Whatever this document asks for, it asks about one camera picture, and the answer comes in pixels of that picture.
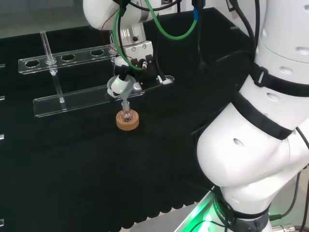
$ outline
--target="green cable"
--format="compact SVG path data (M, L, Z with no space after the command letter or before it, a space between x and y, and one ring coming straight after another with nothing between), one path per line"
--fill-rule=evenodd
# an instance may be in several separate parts
M145 0L149 10L150 10L150 13L151 15L153 16L154 18L154 22L156 24L156 26L158 27L158 29L160 30L160 32L165 36L167 37L168 39L171 39L171 40L182 40L184 38L186 38L188 35L191 34L191 32L193 31L193 29L195 28L196 24L197 24L197 20L194 19L193 23L192 23L192 26L190 27L190 29L187 31L187 33L185 33L184 35L181 35L181 36L172 36L172 35L169 35L167 34L164 29L161 27L158 19L156 18L156 15L155 15L155 12L152 8L152 6L150 5L149 1L148 0Z
M119 54L121 55L121 57L125 60L125 62L133 69L137 70L137 71L143 71L144 69L141 69L139 67L136 67L135 65L133 65L127 58L126 56L122 53L121 51L121 48L118 44L118 40L117 40L117 35L116 35L116 31L117 31L117 19L119 17L119 14L120 14L120 9L117 11L116 13L116 16L115 16L115 20L114 20L114 27L113 27L113 30L112 30L112 35L114 37L114 43L115 43L115 46L117 48L117 51L119 52Z

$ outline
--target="black cloth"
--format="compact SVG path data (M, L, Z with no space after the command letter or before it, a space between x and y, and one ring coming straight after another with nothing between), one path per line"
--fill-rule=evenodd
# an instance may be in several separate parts
M181 35L193 13L161 17L162 27ZM215 9L203 16L201 51L211 62L246 49L248 38ZM154 22L145 23L157 40ZM90 27L47 33L53 53L102 44ZM44 54L39 34L0 40L0 218L6 232L117 232L199 201L206 193L186 184L212 184L197 162L190 133L218 110L249 73L249 59L237 55L199 72L197 30L181 42L160 37L159 63L175 83L130 99L140 126L120 131L120 102L36 118L33 99L55 94L48 71L22 75L18 60ZM61 68L63 92L104 85L110 61Z

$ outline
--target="rack hole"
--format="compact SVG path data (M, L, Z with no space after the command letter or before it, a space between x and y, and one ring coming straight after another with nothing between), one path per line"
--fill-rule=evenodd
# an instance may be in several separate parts
M242 141L240 141L239 139L234 139L234 143L238 146L242 146L244 147L245 145L242 143Z
M40 62L38 60L31 60L25 63L25 66L27 68L35 68L40 64Z
M269 99L271 99L273 102L279 101L279 96L273 93L267 93L267 96Z
M99 57L102 56L104 54L103 50L94 50L90 52L91 55L93 55L94 57Z
M64 55L64 56L61 57L61 59L63 61L69 62L69 61L72 61L72 60L75 59L75 55L73 55L73 54Z
M56 64L56 62L57 62L57 60L54 57L53 57L52 60L48 60L48 59L45 60L45 63L48 64L48 65Z

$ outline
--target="black strap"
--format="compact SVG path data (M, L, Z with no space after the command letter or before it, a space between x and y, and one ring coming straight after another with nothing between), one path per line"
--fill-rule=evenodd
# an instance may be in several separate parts
M268 73L264 67L253 63L250 76L258 87L267 87L279 93L295 97L309 97L309 85L285 81Z
M292 130L278 125L264 114L259 112L257 109L255 109L255 107L251 105L251 103L239 92L235 92L232 104L238 110L238 112L251 124L276 139L286 139L292 133Z
M213 207L220 221L233 232L261 232L268 224L270 205L259 214L249 215L230 209L214 196Z

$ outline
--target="cable connector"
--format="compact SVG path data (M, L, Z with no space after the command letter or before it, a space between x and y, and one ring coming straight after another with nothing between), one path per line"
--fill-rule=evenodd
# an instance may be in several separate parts
M277 231L277 232L296 232L298 231L296 227L294 227L291 224L284 225L284 226L273 226L272 231Z
M192 5L194 8L203 9L206 5L206 0L192 0Z
M227 7L228 7L229 12L232 12L232 11L235 10L235 8L233 7L233 5L231 3L231 0L226 0L226 3L227 3Z
M269 221L275 221L283 218L281 214L276 214L276 215L270 215L269 216Z
M194 8L193 10L194 20L198 20L198 9Z
M126 6L129 5L131 0L120 0L119 5L120 5L120 16L123 17L125 12L126 12Z

